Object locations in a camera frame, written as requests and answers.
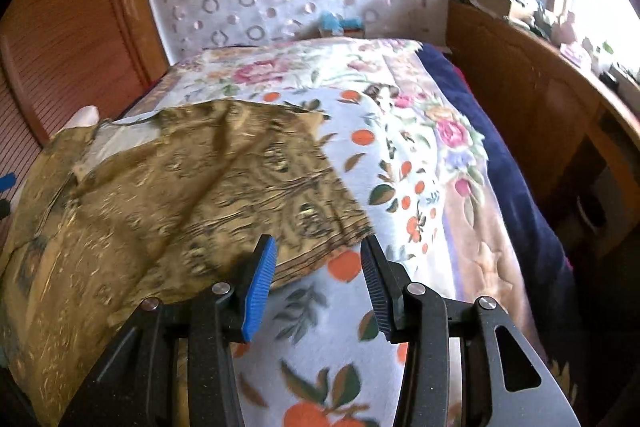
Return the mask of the gold patterned brocade cloth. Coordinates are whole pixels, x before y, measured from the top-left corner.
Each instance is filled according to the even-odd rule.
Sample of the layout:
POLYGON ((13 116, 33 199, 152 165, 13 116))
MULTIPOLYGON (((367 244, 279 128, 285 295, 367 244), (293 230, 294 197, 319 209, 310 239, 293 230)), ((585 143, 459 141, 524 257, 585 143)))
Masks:
POLYGON ((60 132, 37 157, 1 254, 1 343, 55 426, 140 301, 238 273, 260 236, 277 285, 371 232, 316 138, 317 113, 236 100, 60 132))

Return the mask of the dark blue blanket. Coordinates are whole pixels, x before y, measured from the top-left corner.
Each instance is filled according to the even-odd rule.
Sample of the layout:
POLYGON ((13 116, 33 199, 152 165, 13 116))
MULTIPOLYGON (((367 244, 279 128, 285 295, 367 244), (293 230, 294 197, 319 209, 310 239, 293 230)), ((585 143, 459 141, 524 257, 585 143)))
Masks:
POLYGON ((573 269, 558 236, 536 205, 520 167, 456 66, 429 43, 424 43, 418 59, 447 100, 485 137, 489 180, 521 265, 533 314, 542 319, 562 317, 574 286, 573 269))

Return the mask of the floral and orange print bedspread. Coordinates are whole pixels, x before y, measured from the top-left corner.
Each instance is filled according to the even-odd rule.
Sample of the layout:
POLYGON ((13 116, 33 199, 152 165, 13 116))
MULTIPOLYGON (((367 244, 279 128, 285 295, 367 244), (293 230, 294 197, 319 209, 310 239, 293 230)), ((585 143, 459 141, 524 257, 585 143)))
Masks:
MULTIPOLYGON (((387 258, 445 297, 495 298, 555 363, 554 319, 533 314, 485 137, 426 71, 422 46, 334 38, 204 51, 134 109, 237 98, 321 114, 323 153, 387 258)), ((275 291, 256 339, 234 357, 247 425, 388 426, 407 348, 378 328, 352 246, 275 291)))

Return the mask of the wooden sideboard cabinet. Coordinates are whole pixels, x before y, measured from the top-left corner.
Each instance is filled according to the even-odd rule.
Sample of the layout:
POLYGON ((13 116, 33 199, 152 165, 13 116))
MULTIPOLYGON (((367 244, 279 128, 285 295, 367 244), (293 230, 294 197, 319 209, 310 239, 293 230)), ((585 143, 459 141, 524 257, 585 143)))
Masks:
POLYGON ((448 3, 446 45, 575 255, 611 254, 639 228, 639 121, 551 44, 474 6, 448 3))

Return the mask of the white cloth pile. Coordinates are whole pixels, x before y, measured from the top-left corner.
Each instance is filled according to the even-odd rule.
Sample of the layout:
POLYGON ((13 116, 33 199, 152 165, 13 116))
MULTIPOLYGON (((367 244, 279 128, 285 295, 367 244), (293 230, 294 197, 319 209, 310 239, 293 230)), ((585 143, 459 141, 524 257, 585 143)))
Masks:
POLYGON ((100 121, 99 109, 94 105, 88 105, 81 107, 78 111, 70 117, 64 124, 64 129, 78 128, 78 127, 92 127, 100 121))

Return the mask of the red-brown wooden wardrobe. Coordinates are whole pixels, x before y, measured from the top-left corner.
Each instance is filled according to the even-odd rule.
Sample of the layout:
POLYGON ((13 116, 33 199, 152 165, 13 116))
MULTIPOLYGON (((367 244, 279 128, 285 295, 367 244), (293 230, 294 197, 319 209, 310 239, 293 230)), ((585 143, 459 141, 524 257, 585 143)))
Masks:
POLYGON ((150 0, 12 0, 1 17, 1 171, 23 179, 81 109, 116 118, 168 67, 150 0))

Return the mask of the clutter on sideboard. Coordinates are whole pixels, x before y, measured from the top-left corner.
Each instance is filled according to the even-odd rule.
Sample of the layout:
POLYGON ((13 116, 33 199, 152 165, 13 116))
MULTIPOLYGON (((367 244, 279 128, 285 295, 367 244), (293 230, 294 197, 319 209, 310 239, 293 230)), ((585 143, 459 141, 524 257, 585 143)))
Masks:
POLYGON ((639 110, 639 78, 622 48, 588 34, 573 12, 546 10, 539 0, 449 0, 447 46, 457 58, 493 70, 528 61, 539 70, 558 60, 598 77, 634 112, 639 110))

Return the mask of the blue item on small box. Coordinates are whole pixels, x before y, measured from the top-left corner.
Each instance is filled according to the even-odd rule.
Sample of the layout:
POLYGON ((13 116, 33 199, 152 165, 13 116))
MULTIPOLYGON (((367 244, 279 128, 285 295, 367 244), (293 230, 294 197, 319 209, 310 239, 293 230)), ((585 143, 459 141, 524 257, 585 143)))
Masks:
POLYGON ((360 17, 344 18, 332 12, 323 12, 318 21, 321 37, 363 38, 364 25, 360 17))

